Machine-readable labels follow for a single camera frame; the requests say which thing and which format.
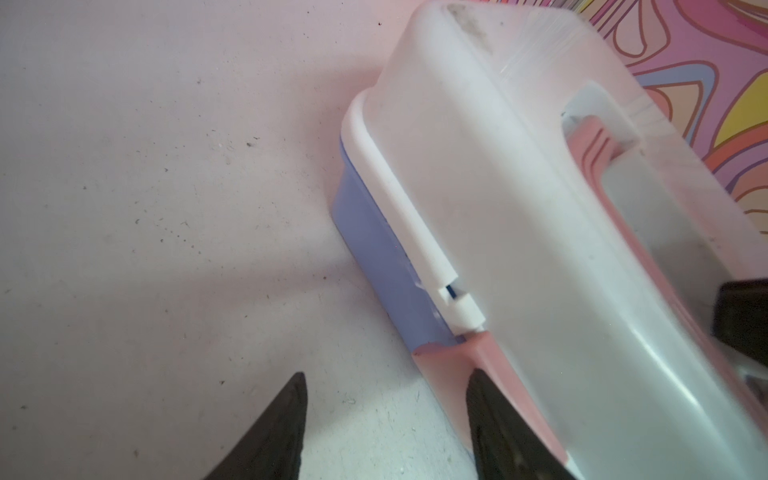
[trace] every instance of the orange stripe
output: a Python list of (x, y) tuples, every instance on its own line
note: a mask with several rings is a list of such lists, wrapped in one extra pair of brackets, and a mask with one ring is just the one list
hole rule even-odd
[(743, 149), (768, 138), (768, 122), (755, 125), (734, 137), (724, 141), (718, 148), (712, 150), (704, 157), (704, 164), (710, 171), (714, 171), (724, 161), (739, 153)]

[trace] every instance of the psychedelic pattern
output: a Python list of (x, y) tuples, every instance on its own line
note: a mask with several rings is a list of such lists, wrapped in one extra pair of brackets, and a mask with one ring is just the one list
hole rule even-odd
[(767, 0), (508, 2), (588, 20), (768, 240)]

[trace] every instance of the table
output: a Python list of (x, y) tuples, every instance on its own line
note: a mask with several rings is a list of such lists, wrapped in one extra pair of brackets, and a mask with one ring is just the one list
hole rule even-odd
[(0, 5), (0, 476), (201, 478), (304, 371), (301, 478), (475, 477), (329, 215), (417, 4)]

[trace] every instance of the purple plastic base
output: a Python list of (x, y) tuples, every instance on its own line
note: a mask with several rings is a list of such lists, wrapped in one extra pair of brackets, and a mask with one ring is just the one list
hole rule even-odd
[(406, 252), (357, 174), (341, 144), (344, 174), (333, 201), (333, 221), (379, 296), (408, 350), (425, 343), (453, 346), (453, 335), (421, 285)]

